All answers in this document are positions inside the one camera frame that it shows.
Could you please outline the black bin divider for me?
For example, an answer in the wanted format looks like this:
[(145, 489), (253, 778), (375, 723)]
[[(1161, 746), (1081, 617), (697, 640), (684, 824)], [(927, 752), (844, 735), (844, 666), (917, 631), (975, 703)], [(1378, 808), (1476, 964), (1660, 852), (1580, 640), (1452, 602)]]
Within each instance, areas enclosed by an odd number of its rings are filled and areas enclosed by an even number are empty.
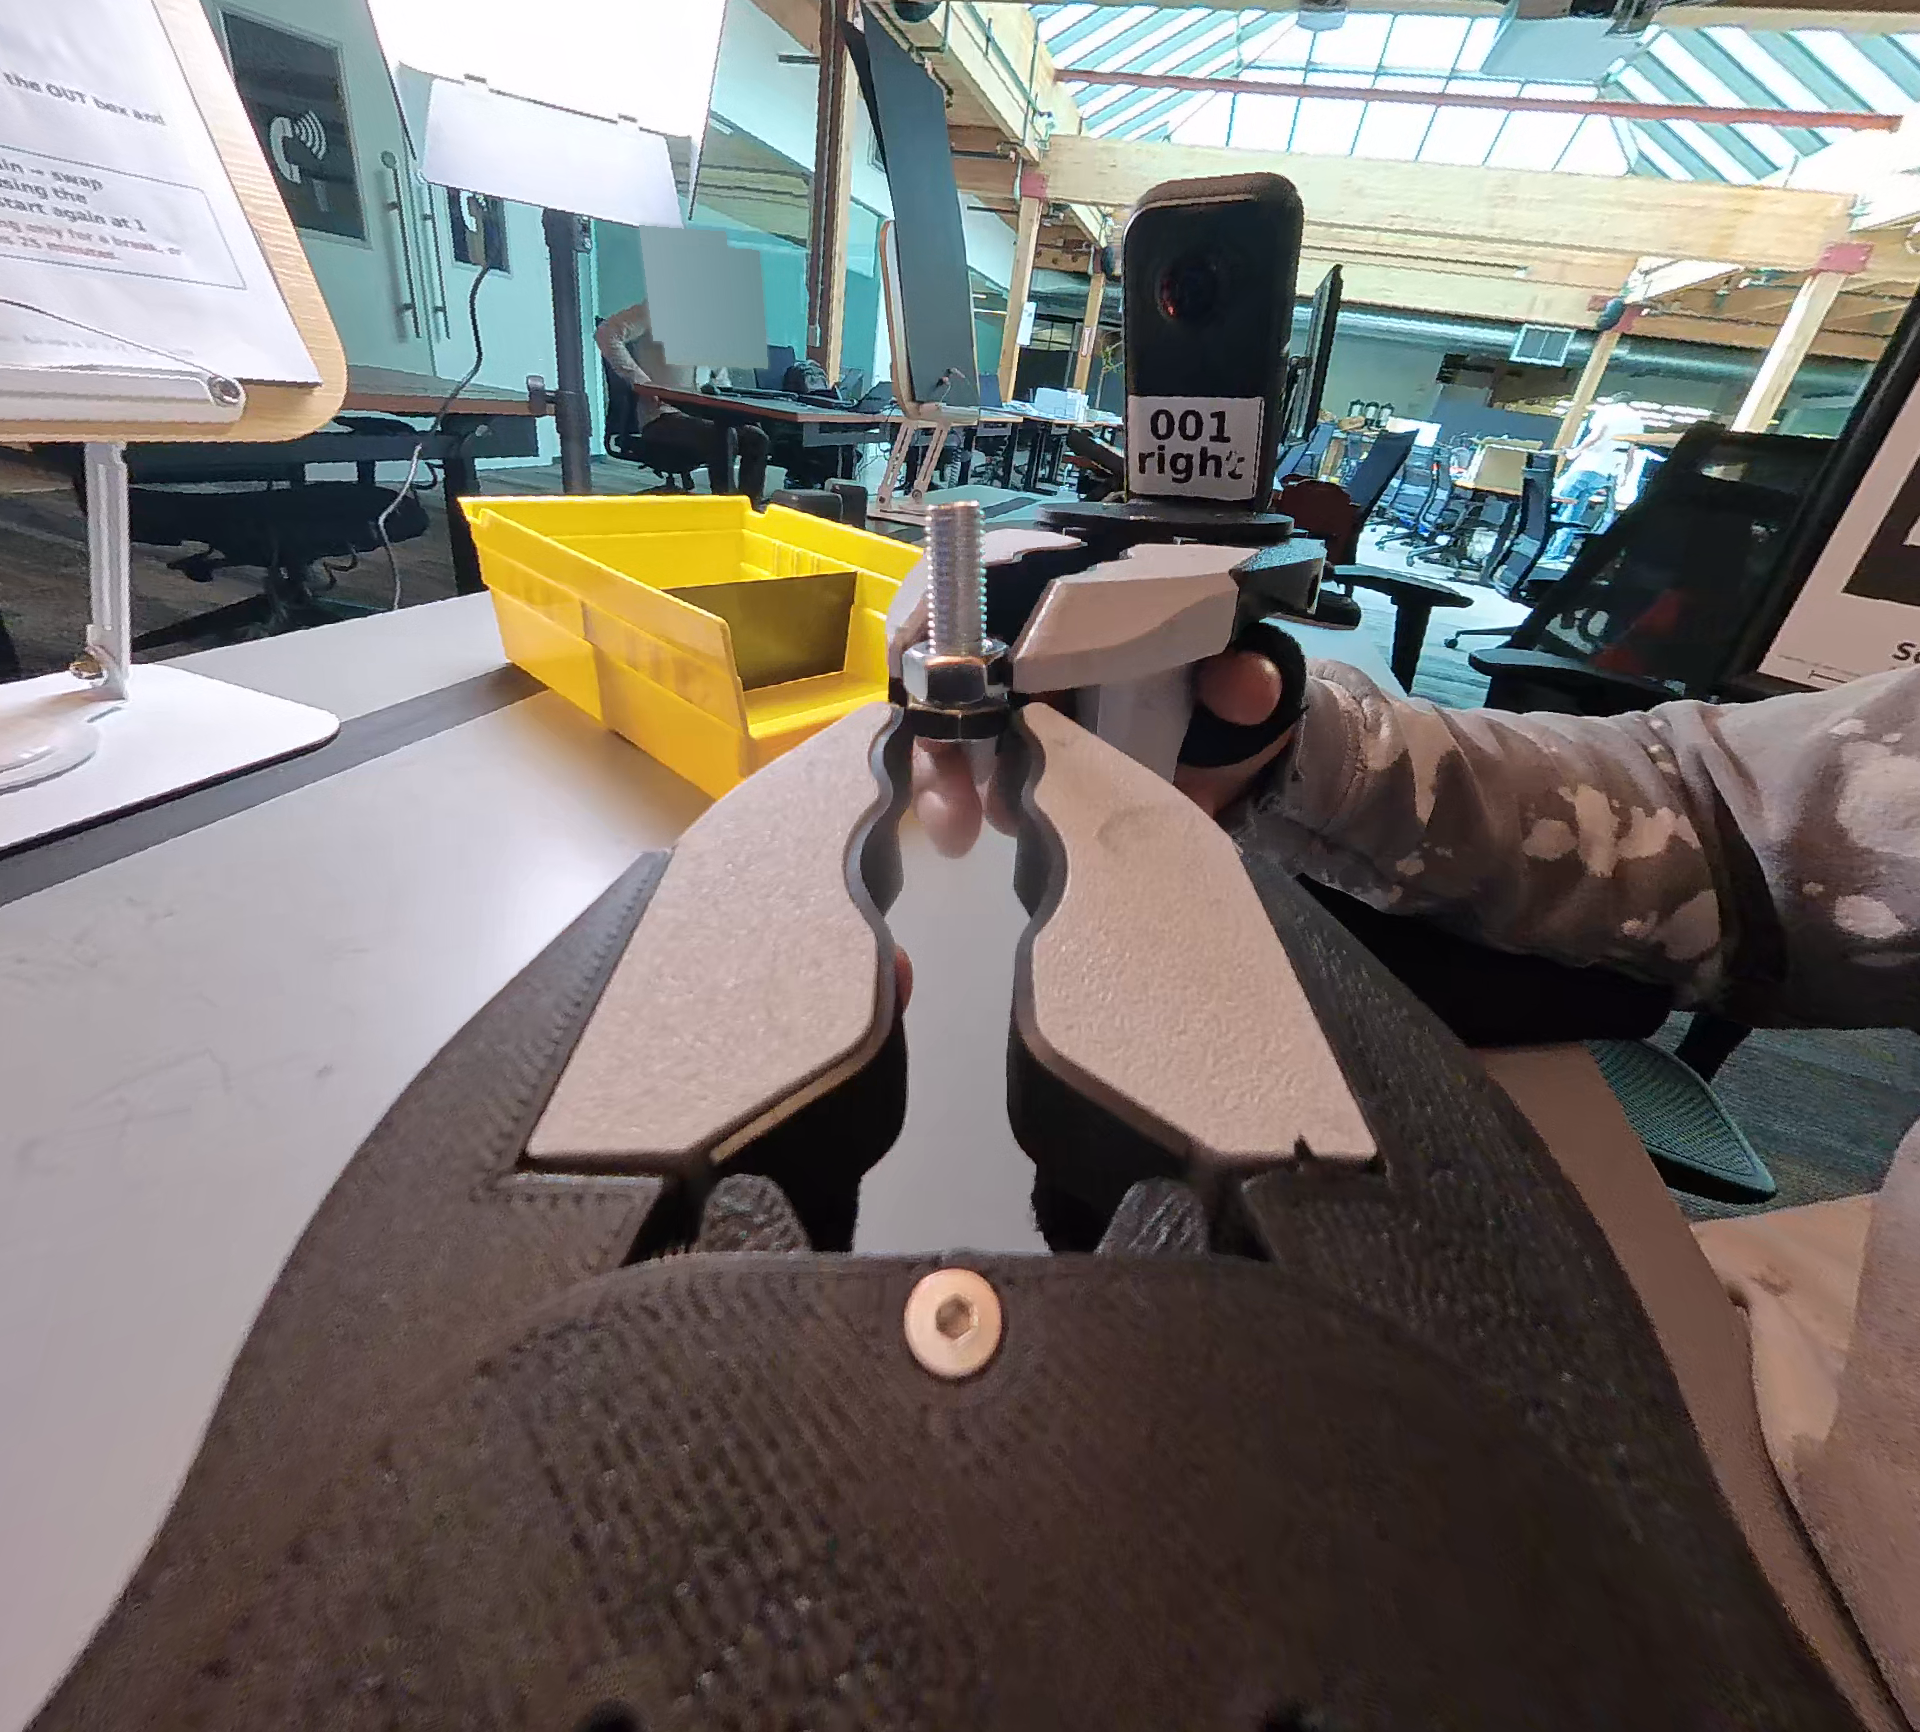
[(728, 627), (743, 692), (756, 694), (844, 672), (856, 590), (857, 574), (825, 571), (675, 587), (669, 596)]

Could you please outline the steel hex bolt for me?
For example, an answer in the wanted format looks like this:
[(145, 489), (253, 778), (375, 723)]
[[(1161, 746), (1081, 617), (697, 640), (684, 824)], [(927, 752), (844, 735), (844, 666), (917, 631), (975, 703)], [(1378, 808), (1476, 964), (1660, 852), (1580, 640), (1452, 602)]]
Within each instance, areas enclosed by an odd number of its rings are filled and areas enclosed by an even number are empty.
[[(982, 525), (982, 507), (972, 500), (936, 504), (927, 513), (927, 645), (937, 651), (977, 654), (992, 640), (985, 631)], [(937, 709), (917, 706), (905, 694), (905, 723), (927, 741), (969, 746), (975, 740), (992, 740), (1007, 722), (1009, 697), (1013, 666), (1003, 700), (972, 709)]]

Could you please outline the instruction sheet on stand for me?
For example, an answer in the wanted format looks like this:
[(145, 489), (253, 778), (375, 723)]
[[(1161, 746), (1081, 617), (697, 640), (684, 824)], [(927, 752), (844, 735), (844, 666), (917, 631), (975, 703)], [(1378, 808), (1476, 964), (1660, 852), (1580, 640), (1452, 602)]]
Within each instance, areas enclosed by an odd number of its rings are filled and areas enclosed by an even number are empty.
[(3, 416), (3, 445), (80, 445), (89, 513), (89, 624), (59, 673), (3, 688), (3, 852), (299, 756), (338, 735), (338, 719), (185, 667), (130, 658), (130, 445), (274, 445), (325, 427), (347, 396), (347, 359), (298, 230), (255, 142), (200, 0), (157, 0), (188, 86), (277, 276), (317, 387), (250, 384), (234, 419)]

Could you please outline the printed instruction sheet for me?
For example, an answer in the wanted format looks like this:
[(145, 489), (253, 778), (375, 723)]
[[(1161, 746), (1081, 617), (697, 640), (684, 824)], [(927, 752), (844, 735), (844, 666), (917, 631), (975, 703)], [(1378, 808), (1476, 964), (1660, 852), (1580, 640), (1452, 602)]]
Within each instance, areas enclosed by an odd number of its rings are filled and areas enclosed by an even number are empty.
[(317, 387), (157, 0), (3, 0), (3, 416)]

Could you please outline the black framed marker sign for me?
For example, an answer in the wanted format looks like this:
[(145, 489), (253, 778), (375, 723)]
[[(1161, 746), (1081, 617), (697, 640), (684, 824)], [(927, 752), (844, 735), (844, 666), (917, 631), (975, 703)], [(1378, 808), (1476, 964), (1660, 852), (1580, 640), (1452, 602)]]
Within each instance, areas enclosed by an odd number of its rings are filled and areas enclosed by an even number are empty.
[(1918, 302), (1866, 379), (1768, 615), (1759, 677), (1828, 688), (1918, 663)]

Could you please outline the person's grey spattered sweatshirt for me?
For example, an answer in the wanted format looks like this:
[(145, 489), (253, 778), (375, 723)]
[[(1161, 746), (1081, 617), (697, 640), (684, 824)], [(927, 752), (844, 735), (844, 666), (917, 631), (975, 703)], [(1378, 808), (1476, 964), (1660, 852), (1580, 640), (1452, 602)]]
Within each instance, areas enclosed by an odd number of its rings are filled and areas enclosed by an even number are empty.
[(1918, 1724), (1918, 1133), (1874, 1196), (1702, 1222), (1776, 1477)]

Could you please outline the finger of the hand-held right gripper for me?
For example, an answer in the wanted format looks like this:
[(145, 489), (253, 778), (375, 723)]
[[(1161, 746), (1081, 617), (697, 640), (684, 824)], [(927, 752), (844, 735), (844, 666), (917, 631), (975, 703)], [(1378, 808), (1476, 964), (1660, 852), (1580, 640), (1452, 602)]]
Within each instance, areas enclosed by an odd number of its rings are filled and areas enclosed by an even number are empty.
[(1009, 654), (1013, 697), (1115, 692), (1194, 713), (1194, 677), (1239, 621), (1240, 553), (1124, 553), (1053, 580)]
[[(988, 528), (982, 535), (982, 568), (985, 631), (1015, 651), (1049, 586), (1086, 568), (1086, 545), (1046, 528)], [(885, 615), (891, 686), (905, 683), (905, 654), (927, 640), (927, 583), (927, 559), (917, 559)]]

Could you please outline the person's right hand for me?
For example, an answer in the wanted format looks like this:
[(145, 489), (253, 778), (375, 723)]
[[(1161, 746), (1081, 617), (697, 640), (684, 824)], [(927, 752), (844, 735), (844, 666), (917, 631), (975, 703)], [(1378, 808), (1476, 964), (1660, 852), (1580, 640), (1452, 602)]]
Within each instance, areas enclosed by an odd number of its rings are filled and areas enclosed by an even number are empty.
[[(1261, 654), (1236, 651), (1197, 666), (1194, 713), (1215, 715), (1233, 734), (1258, 734), (1286, 706), (1286, 673)], [(1286, 760), (1296, 728), (1277, 734), (1233, 766), (1176, 769), (1176, 790), (1212, 818), (1236, 811), (1252, 793), (1277, 760)], [(992, 775), (975, 775), (969, 747), (952, 741), (917, 741), (912, 760), (912, 811), (946, 857), (975, 852), (988, 818)]]

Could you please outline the light panel on black pole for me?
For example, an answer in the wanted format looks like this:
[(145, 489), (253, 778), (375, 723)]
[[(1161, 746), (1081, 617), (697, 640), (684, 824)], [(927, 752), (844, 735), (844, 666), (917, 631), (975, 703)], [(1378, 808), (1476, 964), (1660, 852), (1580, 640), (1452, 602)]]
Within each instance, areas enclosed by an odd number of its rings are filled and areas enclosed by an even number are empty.
[(483, 81), (427, 74), (421, 173), (440, 187), (540, 207), (559, 353), (553, 411), (561, 485), (568, 495), (587, 495), (598, 439), (578, 259), (590, 222), (684, 230), (669, 141), (626, 115), (578, 114), (489, 89)]

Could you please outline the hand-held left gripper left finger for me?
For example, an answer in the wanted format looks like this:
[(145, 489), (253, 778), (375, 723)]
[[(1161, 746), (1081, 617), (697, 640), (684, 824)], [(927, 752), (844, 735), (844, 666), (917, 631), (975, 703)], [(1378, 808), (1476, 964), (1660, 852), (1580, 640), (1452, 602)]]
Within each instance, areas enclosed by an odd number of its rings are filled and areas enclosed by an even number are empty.
[(526, 1142), (553, 1174), (771, 1177), (856, 1217), (905, 1119), (905, 734), (857, 709), (679, 836)]

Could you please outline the person's right forearm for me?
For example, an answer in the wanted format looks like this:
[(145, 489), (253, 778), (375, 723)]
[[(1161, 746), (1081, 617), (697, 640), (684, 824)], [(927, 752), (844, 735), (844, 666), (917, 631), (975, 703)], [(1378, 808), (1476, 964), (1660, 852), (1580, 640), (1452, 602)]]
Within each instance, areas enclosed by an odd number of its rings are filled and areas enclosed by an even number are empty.
[(1239, 836), (1378, 910), (1749, 1026), (1918, 1029), (1918, 667), (1512, 715), (1310, 666)]

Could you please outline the yellow plastic bin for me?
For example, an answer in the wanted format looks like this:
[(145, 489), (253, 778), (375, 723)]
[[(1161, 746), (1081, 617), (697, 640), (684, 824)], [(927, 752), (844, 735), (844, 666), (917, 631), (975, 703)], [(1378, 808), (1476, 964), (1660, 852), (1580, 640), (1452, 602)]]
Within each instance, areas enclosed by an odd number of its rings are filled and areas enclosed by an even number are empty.
[[(885, 615), (917, 553), (739, 495), (466, 500), (509, 658), (709, 798), (891, 692)], [(728, 627), (675, 596), (857, 574), (845, 666), (743, 692)]]

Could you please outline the ceiling projector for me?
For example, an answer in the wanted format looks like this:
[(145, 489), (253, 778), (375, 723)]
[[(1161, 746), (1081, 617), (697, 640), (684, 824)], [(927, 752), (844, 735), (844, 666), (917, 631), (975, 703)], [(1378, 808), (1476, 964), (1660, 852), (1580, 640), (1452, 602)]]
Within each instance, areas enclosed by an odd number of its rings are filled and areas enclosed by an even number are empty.
[(1503, 84), (1599, 86), (1650, 31), (1663, 0), (1507, 0), (1478, 74)]

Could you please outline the tall black monitor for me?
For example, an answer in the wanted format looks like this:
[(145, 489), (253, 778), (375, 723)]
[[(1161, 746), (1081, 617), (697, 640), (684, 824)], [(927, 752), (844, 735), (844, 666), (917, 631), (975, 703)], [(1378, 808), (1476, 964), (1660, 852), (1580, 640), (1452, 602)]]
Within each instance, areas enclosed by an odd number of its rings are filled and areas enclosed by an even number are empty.
[(1307, 344), (1292, 357), (1286, 379), (1286, 449), (1307, 445), (1317, 427), (1340, 316), (1341, 265), (1332, 265), (1311, 296)]

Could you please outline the black mesh office chair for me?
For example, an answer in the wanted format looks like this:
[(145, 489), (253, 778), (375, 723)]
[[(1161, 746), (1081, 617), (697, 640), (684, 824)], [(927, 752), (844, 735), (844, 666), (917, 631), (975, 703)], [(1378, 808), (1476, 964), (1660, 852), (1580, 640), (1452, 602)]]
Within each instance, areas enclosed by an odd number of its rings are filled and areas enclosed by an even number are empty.
[(1626, 715), (1718, 694), (1838, 449), (1691, 425), (1524, 627), (1472, 655), (1483, 709)]

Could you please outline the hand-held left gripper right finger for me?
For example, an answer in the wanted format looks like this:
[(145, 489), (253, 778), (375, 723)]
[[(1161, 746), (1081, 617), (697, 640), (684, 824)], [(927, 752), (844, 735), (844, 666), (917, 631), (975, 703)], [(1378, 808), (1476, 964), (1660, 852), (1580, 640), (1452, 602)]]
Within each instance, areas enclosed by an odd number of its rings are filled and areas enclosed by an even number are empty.
[(1046, 1192), (1115, 1211), (1381, 1145), (1228, 836), (1050, 706), (1009, 729), (1018, 811), (1009, 1122)]

